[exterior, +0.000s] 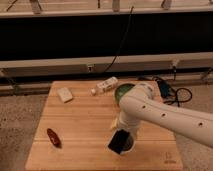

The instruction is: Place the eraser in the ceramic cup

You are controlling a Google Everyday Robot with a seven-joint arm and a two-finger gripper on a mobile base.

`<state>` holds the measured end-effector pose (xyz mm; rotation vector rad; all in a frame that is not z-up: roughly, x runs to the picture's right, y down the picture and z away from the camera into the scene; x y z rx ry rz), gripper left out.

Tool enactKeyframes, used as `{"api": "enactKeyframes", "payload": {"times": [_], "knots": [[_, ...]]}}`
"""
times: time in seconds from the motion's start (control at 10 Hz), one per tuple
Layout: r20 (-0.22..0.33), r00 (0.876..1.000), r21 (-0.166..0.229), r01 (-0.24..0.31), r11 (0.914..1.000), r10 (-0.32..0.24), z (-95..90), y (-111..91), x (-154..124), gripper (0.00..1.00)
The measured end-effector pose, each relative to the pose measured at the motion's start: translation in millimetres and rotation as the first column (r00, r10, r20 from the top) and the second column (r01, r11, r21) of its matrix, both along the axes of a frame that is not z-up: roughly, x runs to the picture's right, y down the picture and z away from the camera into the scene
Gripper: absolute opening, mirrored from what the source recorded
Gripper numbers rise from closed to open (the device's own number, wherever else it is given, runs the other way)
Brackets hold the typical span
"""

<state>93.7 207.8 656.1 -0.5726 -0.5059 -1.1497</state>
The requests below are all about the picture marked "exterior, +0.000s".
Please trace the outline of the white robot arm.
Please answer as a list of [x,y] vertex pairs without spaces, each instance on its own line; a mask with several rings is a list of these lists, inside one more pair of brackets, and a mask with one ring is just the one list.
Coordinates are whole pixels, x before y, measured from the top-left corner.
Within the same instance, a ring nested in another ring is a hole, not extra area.
[[213,114],[155,101],[154,88],[147,82],[122,84],[116,88],[114,96],[120,114],[108,148],[118,155],[133,148],[141,121],[213,148]]

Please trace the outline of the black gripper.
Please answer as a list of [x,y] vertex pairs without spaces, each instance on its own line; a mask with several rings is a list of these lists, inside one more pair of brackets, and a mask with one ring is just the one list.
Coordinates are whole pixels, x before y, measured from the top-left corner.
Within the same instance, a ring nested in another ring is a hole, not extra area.
[[128,145],[128,138],[130,133],[121,129],[115,132],[110,143],[108,144],[108,148],[117,154],[121,154],[123,151],[127,151],[130,149]]

